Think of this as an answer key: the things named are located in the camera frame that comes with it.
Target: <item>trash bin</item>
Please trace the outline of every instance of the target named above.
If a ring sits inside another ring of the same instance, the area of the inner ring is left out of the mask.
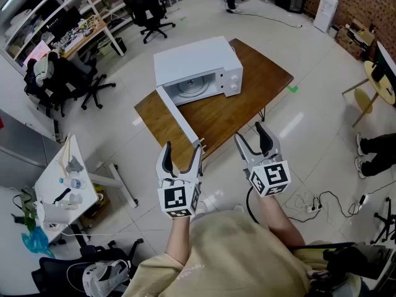
[[[121,48],[121,51],[123,51],[123,53],[125,53],[126,52],[126,47],[125,47],[125,44],[123,42],[123,39],[121,37],[117,37],[116,38],[116,42],[117,42],[119,48]],[[119,51],[116,49],[116,47],[115,47],[113,42],[111,42],[111,47],[116,51],[117,54],[119,54]]]

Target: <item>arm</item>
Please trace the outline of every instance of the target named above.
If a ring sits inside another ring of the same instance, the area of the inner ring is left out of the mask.
[[[165,253],[183,265],[186,265],[190,255],[189,230],[190,217],[174,219],[165,251]]]
[[[304,246],[305,242],[297,228],[290,222],[274,196],[259,198],[260,209],[270,231],[287,247]]]

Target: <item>sneaker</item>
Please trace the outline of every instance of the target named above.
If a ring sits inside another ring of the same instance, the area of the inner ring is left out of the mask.
[[[208,207],[206,206],[206,203],[203,201],[198,202],[197,208],[196,208],[196,215],[200,213],[207,213],[208,212]]]
[[[359,174],[359,177],[361,178],[361,179],[364,179],[364,178],[366,178],[365,177],[365,175],[363,175],[363,173],[361,172],[361,165],[363,164],[363,161],[361,160],[361,158],[360,157],[356,157],[355,158],[355,167],[356,167],[356,170],[358,171],[358,174]]]
[[[241,10],[237,9],[236,7],[235,7],[235,9],[230,9],[228,6],[226,6],[225,9],[229,13],[241,13],[242,12]]]
[[[359,155],[359,156],[364,156],[364,153],[363,153],[363,151],[361,150],[361,147],[360,147],[360,141],[361,141],[361,139],[362,139],[361,133],[359,132],[359,133],[357,133],[357,135],[356,135],[356,143],[358,144],[358,155]]]
[[[245,212],[245,208],[244,208],[242,205],[236,205],[236,206],[233,208],[233,211],[237,211],[237,212],[242,212],[242,213],[244,213],[244,212]]]

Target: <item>green tape mark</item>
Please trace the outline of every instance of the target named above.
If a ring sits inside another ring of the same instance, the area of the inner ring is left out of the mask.
[[[291,88],[290,86],[287,86],[287,89],[290,90],[291,92],[295,93],[298,90],[298,87],[294,86],[294,88]]]

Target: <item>wall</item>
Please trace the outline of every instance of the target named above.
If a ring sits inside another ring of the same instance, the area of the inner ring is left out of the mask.
[[[24,78],[0,56],[0,109],[40,134],[52,139],[53,120],[36,110],[24,92]]]
[[[304,10],[316,15],[320,0],[306,0]],[[338,0],[333,23],[345,25],[356,18],[365,26],[376,26],[376,38],[396,61],[396,0]]]
[[[22,242],[21,233],[28,233],[27,227],[14,223],[11,214],[21,215],[12,204],[18,193],[0,186],[0,294],[27,295],[38,293],[31,272],[39,269],[38,260],[44,254],[33,254]]]

